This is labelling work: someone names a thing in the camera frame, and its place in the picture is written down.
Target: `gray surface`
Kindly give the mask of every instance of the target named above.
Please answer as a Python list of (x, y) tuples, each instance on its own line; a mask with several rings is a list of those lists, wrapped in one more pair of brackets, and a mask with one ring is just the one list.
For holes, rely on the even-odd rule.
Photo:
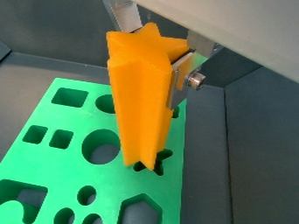
[(200, 72), (207, 76), (205, 84), (224, 88), (232, 81), (260, 68), (252, 60), (223, 48), (203, 64)]
[(299, 81), (297, 0), (135, 2)]
[(4, 59), (5, 55), (10, 52), (8, 46), (0, 41), (0, 62)]
[(188, 93), (181, 224), (231, 223), (228, 166), (224, 91), (204, 86)]
[(299, 84), (260, 68), (225, 102), (235, 224), (297, 223)]
[[(145, 9), (140, 14), (144, 23), (159, 24), (163, 35), (187, 37), (173, 22)], [(113, 30), (101, 0), (0, 1), (0, 40), (14, 52), (104, 66)]]
[(108, 84), (101, 67), (20, 53), (0, 64), (0, 161), (56, 77)]

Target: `gray wall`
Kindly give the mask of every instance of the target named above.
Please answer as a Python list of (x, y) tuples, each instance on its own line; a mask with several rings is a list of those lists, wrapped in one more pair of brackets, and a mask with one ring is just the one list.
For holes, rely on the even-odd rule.
[[(159, 24), (164, 36), (185, 38), (177, 24), (143, 8), (140, 14), (144, 23)], [(104, 67), (113, 29), (101, 0), (0, 1), (0, 40), (18, 53)]]
[(225, 86), (236, 224), (299, 221), (299, 84), (265, 68)]

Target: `silver screw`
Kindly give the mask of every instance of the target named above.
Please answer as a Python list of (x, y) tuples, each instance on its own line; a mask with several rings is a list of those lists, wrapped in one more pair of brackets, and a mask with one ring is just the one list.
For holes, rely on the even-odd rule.
[(204, 81), (205, 76), (196, 70), (187, 77), (185, 84), (188, 87), (192, 87), (193, 89), (199, 90), (203, 86)]

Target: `green shape sorter board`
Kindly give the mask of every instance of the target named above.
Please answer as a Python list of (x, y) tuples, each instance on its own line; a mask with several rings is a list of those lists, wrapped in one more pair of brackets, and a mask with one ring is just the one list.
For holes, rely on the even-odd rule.
[[(160, 214), (159, 223), (180, 223), (184, 119), (185, 101), (156, 171), (125, 167), (121, 151), (95, 162), (95, 149), (121, 148), (111, 88), (55, 79), (0, 164), (0, 223), (117, 224), (140, 200)], [(40, 206), (26, 201), (32, 192)]]

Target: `orange block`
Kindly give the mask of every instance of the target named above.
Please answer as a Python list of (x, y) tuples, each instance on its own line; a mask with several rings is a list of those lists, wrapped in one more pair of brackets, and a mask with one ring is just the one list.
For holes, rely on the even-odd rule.
[(173, 81), (171, 61), (188, 50), (185, 39), (164, 38), (156, 24), (137, 33), (107, 33), (107, 69), (125, 165), (152, 170), (164, 149), (173, 112), (167, 97)]

